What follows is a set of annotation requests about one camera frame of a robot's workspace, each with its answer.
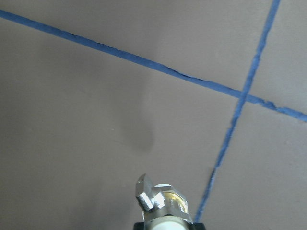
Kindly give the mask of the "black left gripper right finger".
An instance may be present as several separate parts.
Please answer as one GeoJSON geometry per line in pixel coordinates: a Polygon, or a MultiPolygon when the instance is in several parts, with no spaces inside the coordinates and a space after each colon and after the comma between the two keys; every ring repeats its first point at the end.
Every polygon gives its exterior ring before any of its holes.
{"type": "Polygon", "coordinates": [[[193,230],[205,230],[205,225],[203,223],[193,223],[193,230]]]}

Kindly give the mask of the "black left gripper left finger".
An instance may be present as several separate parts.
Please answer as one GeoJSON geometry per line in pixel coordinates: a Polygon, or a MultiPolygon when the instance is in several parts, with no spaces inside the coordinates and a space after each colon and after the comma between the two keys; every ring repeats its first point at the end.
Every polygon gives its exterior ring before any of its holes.
{"type": "Polygon", "coordinates": [[[134,223],[133,230],[145,230],[145,223],[144,222],[134,223]]]}

